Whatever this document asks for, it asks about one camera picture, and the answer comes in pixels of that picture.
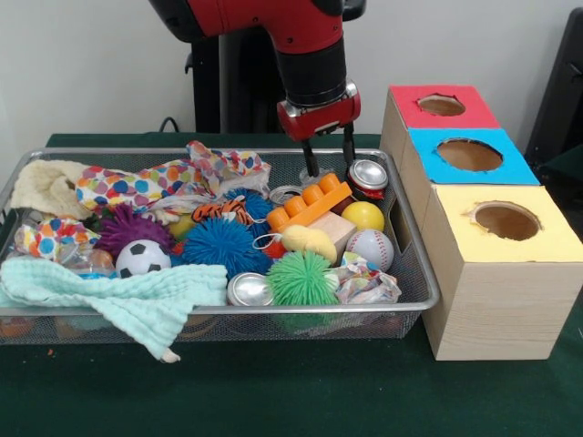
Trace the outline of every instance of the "blue box lid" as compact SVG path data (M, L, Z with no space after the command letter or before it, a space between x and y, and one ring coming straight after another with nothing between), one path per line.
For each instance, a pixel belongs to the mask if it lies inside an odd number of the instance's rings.
M409 129L435 184L540 185L503 129Z

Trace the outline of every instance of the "purple spiky ball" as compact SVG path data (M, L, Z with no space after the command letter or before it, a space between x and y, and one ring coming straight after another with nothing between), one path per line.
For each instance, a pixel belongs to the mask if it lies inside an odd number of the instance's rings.
M101 238L96 243L96 249L106 250L116 259L119 252L132 241L150 239L156 241L168 252L174 239L169 231L152 217L143 218L134 213L133 208L125 203L117 205L113 210L113 218L101 220Z

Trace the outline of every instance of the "soccer ball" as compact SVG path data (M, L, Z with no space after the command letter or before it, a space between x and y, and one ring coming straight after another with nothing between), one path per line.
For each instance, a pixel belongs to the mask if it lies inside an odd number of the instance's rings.
M120 278L143 275L170 267L168 252L156 241L138 239L119 252L116 271Z

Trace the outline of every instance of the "green spiky ball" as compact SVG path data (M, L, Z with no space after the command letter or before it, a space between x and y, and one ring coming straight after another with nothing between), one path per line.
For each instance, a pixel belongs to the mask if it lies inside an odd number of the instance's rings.
M307 251L291 252L271 266L267 284L275 305L333 305L338 303L333 281L326 278L330 262Z
M271 266L267 284L274 305L334 305L339 303L334 292L337 280L326 278L330 263L313 252L290 252ZM334 314L278 314L274 319L293 335L312 328L327 326Z

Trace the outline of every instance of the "polka dot fabric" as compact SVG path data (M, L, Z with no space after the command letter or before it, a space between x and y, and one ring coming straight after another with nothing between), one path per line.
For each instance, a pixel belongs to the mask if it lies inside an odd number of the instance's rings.
M105 205L130 204L137 212L149 210L161 198L197 195L213 200L221 184L235 178L263 173L264 188L271 167L254 152L220 152L199 141L187 145L190 159L176 159L138 173L89 167L76 183L77 200L85 208L101 210ZM177 214L190 211L175 209Z
M71 218L52 218L36 227L23 225L16 232L16 249L33 257L55 259L58 250L65 244L91 245L97 243L99 235Z

